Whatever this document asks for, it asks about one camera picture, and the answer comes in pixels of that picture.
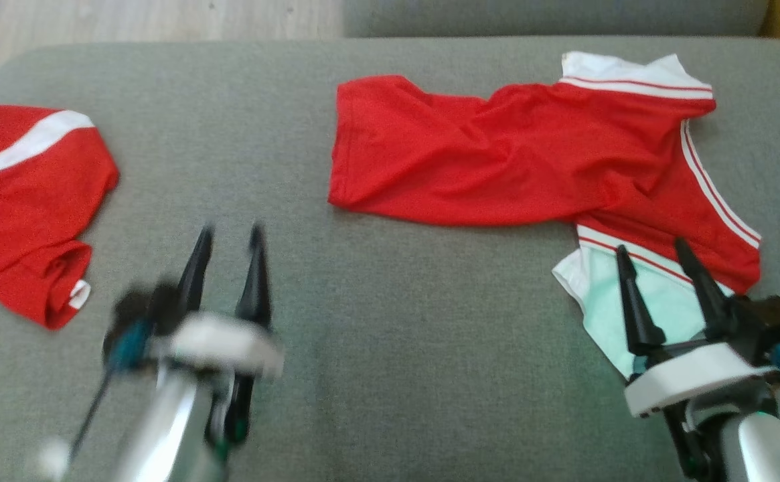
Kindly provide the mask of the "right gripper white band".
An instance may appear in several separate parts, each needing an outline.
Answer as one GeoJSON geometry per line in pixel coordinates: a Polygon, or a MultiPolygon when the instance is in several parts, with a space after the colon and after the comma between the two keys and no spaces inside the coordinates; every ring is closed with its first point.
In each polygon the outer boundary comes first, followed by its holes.
{"type": "MultiPolygon", "coordinates": [[[[674,248],[684,274],[692,281],[704,320],[705,339],[732,339],[736,320],[730,311],[730,295],[724,294],[692,247],[676,238],[674,248]]],[[[647,357],[662,347],[666,336],[657,327],[637,284],[637,269],[625,245],[616,249],[617,276],[623,306],[627,349],[633,360],[634,378],[625,399],[635,418],[655,409],[686,402],[686,419],[709,419],[721,414],[756,411],[766,394],[765,376],[773,366],[754,367],[726,343],[699,347],[653,368],[647,357]]]]}

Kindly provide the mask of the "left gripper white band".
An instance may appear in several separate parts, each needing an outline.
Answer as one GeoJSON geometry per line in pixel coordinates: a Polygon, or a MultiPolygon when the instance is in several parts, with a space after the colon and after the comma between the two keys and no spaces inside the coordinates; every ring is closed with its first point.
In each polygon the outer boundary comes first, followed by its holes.
{"type": "Polygon", "coordinates": [[[187,364],[195,370],[231,370],[238,375],[277,379],[283,374],[285,349],[268,330],[272,302],[264,226],[254,223],[250,232],[248,275],[236,304],[238,319],[199,311],[213,241],[214,226],[204,226],[178,284],[177,312],[188,314],[173,335],[152,338],[151,357],[187,364]]]}

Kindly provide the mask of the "red shorts with white stripe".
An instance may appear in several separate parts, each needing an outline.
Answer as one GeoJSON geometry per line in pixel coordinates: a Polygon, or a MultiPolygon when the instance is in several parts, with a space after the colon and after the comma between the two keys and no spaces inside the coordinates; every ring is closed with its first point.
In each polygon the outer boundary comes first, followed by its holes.
{"type": "Polygon", "coordinates": [[[80,241],[119,170],[89,116],[0,104],[0,304],[62,329],[92,292],[80,241]]]}

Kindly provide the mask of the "red shirt with white sleeves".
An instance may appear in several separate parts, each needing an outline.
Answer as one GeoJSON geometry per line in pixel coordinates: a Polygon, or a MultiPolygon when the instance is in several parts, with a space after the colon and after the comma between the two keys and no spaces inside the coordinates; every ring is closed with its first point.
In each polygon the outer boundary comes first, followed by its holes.
{"type": "Polygon", "coordinates": [[[625,378],[617,247],[671,343],[705,328],[674,242],[686,239],[726,294],[761,276],[761,235],[703,167],[690,121],[711,85],[677,55],[635,64],[568,52],[554,84],[503,86],[487,100],[425,92],[402,76],[337,88],[329,204],[440,226],[565,222],[578,247],[553,268],[582,325],[625,378]]]}

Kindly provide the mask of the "grey fabric ottoman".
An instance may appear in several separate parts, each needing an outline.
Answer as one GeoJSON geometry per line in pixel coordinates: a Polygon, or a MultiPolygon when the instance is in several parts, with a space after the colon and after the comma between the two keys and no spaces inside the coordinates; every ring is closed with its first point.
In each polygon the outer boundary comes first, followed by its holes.
{"type": "Polygon", "coordinates": [[[780,296],[780,41],[468,37],[58,46],[0,68],[0,104],[68,108],[121,172],[84,235],[92,294],[59,332],[0,305],[0,482],[74,436],[101,376],[113,305],[178,277],[215,225],[203,306],[231,312],[263,220],[280,380],[253,394],[231,482],[684,482],[660,417],[623,384],[552,267],[574,230],[436,228],[327,202],[335,91],[403,74],[488,96],[551,83],[564,52],[676,53],[718,107],[692,123],[702,164],[763,236],[758,296],[780,296]]]}

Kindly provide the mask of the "grey fabric sofa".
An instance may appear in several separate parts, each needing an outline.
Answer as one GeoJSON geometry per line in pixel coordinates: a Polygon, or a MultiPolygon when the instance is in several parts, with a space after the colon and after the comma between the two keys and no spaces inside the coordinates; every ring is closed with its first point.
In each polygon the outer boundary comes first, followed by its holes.
{"type": "Polygon", "coordinates": [[[756,36],[769,0],[341,0],[348,37],[756,36]]]}

